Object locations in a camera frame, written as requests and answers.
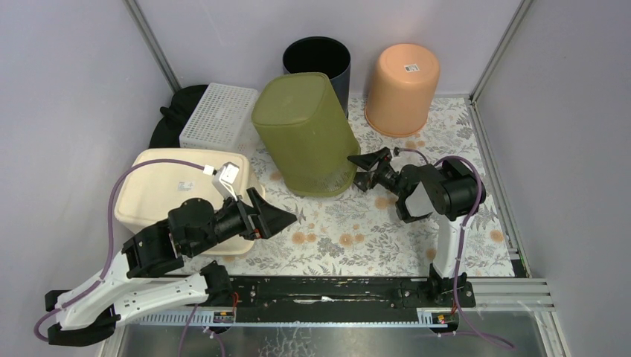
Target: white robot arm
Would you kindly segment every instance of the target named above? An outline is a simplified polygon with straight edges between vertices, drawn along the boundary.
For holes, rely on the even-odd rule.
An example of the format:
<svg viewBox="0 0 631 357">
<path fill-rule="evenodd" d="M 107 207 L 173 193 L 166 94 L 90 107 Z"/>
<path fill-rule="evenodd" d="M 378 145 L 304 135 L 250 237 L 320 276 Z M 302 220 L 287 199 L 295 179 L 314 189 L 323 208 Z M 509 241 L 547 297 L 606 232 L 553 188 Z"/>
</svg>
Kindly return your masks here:
<svg viewBox="0 0 631 357">
<path fill-rule="evenodd" d="M 204 199 L 189 199 L 166 219 L 127 240 L 105 275 L 101 270 L 75 289 L 46 294 L 46 310 L 57 322 L 48 328 L 49 344 L 94 344 L 108 338 L 116 327 L 186 304 L 230 306 L 230 278 L 217 262 L 185 278 L 164 275 L 184 266 L 182 256 L 194 257 L 235 235 L 268 239 L 296 217 L 265 202 L 254 188 L 247 190 L 252 206 L 245 204 L 231 186 L 239 171 L 236 165 L 227 163 L 218 171 L 208 168 L 214 175 L 213 185 L 224 197 L 223 206 L 215 210 Z"/>
<path fill-rule="evenodd" d="M 466 283 L 467 274 L 455 277 L 454 271 L 461 226 L 475 205 L 478 184 L 471 170 L 457 159 L 442 160 L 439 167 L 408 164 L 397 172 L 390 165 L 392 157 L 387 147 L 369 154 L 349 156 L 350 162 L 365 170 L 356 174 L 354 184 L 362 191 L 381 184 L 397 195 L 397 215 L 406 223 L 438 214 L 438 249 L 429 271 L 434 288 L 429 296 L 439 299 L 453 292 L 454 279 L 458 279 L 458 288 Z M 484 202 L 485 197 L 483 185 L 479 203 Z"/>
</svg>

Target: label sticker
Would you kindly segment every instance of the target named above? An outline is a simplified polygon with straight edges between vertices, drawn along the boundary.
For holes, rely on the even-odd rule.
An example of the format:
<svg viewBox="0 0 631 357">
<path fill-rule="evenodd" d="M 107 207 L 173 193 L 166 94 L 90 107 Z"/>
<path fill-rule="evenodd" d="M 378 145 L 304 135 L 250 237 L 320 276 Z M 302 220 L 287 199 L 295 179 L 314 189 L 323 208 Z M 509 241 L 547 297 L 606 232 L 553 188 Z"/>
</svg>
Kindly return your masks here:
<svg viewBox="0 0 631 357">
<path fill-rule="evenodd" d="M 195 183 L 192 181 L 180 181 L 178 182 L 178 191 L 190 191 L 195 186 Z"/>
<path fill-rule="evenodd" d="M 418 69 L 418 66 L 415 64 L 413 65 L 404 65 L 403 67 L 406 68 L 406 72 L 416 72 L 416 71 L 420 71 L 420 69 Z"/>
</svg>

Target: orange bucket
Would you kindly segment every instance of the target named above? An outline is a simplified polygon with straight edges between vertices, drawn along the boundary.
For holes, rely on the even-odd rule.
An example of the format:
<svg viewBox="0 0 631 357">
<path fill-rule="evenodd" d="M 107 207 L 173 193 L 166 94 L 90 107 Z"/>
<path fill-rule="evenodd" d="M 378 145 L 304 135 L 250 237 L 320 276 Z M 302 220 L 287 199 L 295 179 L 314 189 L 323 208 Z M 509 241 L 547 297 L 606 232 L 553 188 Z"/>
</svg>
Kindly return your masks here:
<svg viewBox="0 0 631 357">
<path fill-rule="evenodd" d="M 383 135 L 410 136 L 427 123 L 441 65 L 427 48 L 399 44 L 379 56 L 364 114 Z"/>
</svg>

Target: white mesh basket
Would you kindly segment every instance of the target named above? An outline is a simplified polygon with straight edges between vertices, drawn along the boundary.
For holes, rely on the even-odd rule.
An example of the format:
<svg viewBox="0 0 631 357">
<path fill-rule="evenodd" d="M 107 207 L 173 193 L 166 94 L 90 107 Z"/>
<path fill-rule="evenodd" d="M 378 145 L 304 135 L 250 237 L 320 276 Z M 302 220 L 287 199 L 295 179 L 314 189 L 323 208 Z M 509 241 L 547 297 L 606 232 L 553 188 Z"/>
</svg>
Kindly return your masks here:
<svg viewBox="0 0 631 357">
<path fill-rule="evenodd" d="M 260 140 L 252 125 L 256 89 L 211 83 L 179 135 L 179 146 L 251 158 Z"/>
</svg>

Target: green plastic bin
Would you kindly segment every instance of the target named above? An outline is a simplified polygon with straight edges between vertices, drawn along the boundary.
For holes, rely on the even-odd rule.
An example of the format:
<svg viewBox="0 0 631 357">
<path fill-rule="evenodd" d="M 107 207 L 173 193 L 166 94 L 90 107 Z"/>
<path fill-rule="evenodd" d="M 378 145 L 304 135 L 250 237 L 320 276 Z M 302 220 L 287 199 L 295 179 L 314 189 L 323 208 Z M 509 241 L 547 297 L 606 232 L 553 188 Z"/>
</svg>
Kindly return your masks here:
<svg viewBox="0 0 631 357">
<path fill-rule="evenodd" d="M 359 154 L 359 143 L 326 74 L 272 80 L 252 123 L 293 193 L 331 197 L 353 183 L 356 166 L 346 157 Z"/>
</svg>

